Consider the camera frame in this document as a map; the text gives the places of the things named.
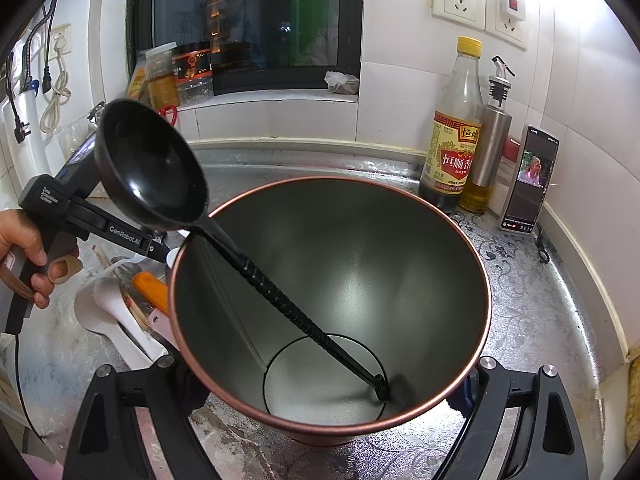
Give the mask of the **person's left hand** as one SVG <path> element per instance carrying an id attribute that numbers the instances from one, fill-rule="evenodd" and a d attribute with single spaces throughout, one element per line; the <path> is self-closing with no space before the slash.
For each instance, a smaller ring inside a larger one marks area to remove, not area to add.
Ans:
<path id="1" fill-rule="evenodd" d="M 45 309 L 50 304 L 50 296 L 55 285 L 81 269 L 79 249 L 75 246 L 66 257 L 48 263 L 40 231 L 23 211 L 2 210 L 0 217 L 1 258 L 15 246 L 21 248 L 37 268 L 47 268 L 46 274 L 35 273 L 30 279 L 30 287 L 34 291 L 34 304 L 40 309 Z"/>

